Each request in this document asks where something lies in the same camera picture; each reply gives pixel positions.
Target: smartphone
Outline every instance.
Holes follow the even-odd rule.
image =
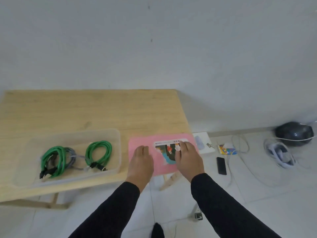
[[[218,166],[218,174],[226,176],[227,170],[226,170],[226,162],[224,161],[224,158],[217,157],[217,166]]]

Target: person's left hand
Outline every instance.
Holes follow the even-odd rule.
[[[153,158],[149,155],[148,146],[139,146],[134,151],[125,181],[135,184],[140,193],[152,178],[154,172]]]

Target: forearm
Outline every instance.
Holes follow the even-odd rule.
[[[199,208],[221,238],[280,237],[207,174],[195,176],[191,190]]]
[[[121,233],[140,196],[139,188],[129,182],[121,184],[70,236],[121,237]]]

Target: pink box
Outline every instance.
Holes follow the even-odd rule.
[[[129,140],[129,161],[135,149],[141,145],[148,146],[154,160],[153,176],[169,174],[177,171],[174,154],[180,150],[179,141],[189,141],[197,152],[198,148],[192,134],[153,135],[147,137],[133,137]]]

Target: wall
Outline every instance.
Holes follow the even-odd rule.
[[[313,119],[315,10],[317,0],[0,0],[0,84],[176,88],[193,131]]]

